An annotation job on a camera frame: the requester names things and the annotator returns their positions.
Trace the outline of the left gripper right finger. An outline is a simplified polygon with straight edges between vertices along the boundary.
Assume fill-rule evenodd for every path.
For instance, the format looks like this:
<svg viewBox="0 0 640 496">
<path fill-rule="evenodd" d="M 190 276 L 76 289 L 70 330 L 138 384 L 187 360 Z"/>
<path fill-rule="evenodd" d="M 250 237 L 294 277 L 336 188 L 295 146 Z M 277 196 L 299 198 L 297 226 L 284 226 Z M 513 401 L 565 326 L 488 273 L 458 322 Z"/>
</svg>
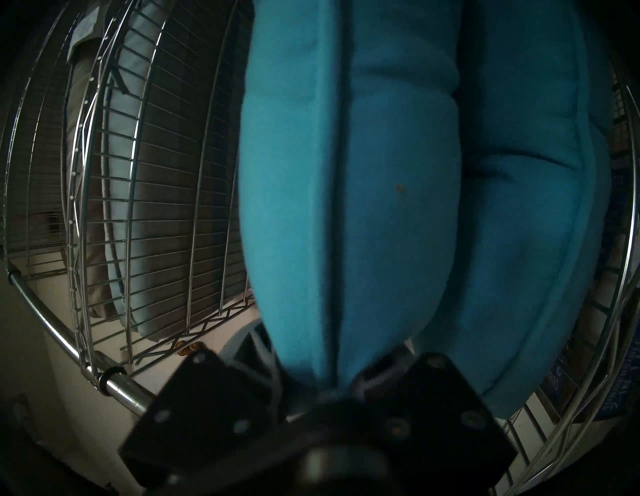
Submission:
<svg viewBox="0 0 640 496">
<path fill-rule="evenodd" d="M 517 455 L 442 354 L 393 350 L 363 370 L 351 388 L 376 416 L 397 480 L 500 480 Z"/>
</svg>

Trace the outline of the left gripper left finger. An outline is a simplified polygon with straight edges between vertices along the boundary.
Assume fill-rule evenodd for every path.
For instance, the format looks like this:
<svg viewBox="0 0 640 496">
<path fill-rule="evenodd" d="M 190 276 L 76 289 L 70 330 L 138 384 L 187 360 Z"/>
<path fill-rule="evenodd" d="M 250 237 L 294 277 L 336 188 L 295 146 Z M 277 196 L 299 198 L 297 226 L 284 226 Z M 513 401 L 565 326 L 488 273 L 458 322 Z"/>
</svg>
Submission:
<svg viewBox="0 0 640 496">
<path fill-rule="evenodd" d="M 157 488 L 220 459 L 303 413 L 318 391 L 280 364 L 262 322 L 219 353 L 199 349 L 170 376 L 120 447 L 143 488 Z"/>
</svg>

